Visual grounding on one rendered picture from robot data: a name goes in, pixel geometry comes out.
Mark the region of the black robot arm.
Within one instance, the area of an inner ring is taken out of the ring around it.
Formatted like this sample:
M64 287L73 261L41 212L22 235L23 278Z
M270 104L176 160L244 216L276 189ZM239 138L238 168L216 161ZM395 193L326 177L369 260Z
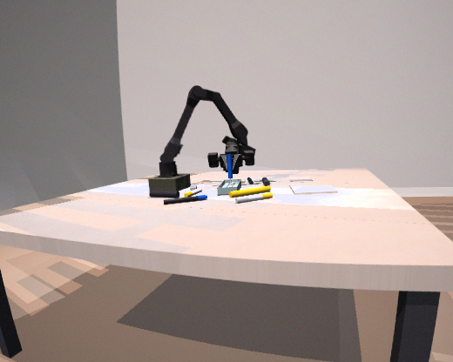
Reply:
M159 162L159 178L171 178L178 175L174 158L177 157L177 154L179 154L179 151L183 146L183 144L181 144L181 139L193 114L193 110L196 108L200 100L210 101L216 105L221 115L226 120L233 137L236 138L225 136L222 143L226 145L237 144L239 147L239 154L242 154L242 156L245 156L244 151L254 151L255 155L256 149L249 146L247 143L247 128L234 116L219 92L205 90L202 89L202 87L195 85L188 93L186 108L181 115L178 126L171 140L165 147L164 152L160 156L161 162Z

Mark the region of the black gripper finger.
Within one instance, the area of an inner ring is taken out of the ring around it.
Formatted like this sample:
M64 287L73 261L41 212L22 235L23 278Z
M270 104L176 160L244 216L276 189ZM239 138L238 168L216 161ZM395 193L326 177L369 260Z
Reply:
M227 155L220 155L220 167L225 168L227 172Z
M235 171L235 169L237 167L241 167L243 166L243 163L242 163L242 155L241 154L234 154L234 158L233 158L233 171Z

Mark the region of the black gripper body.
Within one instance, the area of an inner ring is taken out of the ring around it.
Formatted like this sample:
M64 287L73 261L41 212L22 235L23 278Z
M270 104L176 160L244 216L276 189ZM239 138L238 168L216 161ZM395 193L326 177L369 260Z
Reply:
M243 160L245 160L246 166L254 165L254 151L244 151L244 153L245 153L245 156L242 156L242 163L243 163ZM220 155L226 155L226 154L232 154L232 163L233 163L234 154L239 154L239 147L237 146L237 144L226 145L225 154L220 154ZM218 157L218 152L208 153L207 158L208 158L208 163L209 163L210 168L219 167L220 158Z

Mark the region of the grey keyboard with white letter keys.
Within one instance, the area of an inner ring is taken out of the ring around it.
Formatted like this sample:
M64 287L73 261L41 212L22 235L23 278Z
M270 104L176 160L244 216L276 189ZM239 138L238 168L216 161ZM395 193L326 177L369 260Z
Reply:
M217 187L217 195L229 195L230 191L239 191L241 187L241 179L225 179L218 187Z

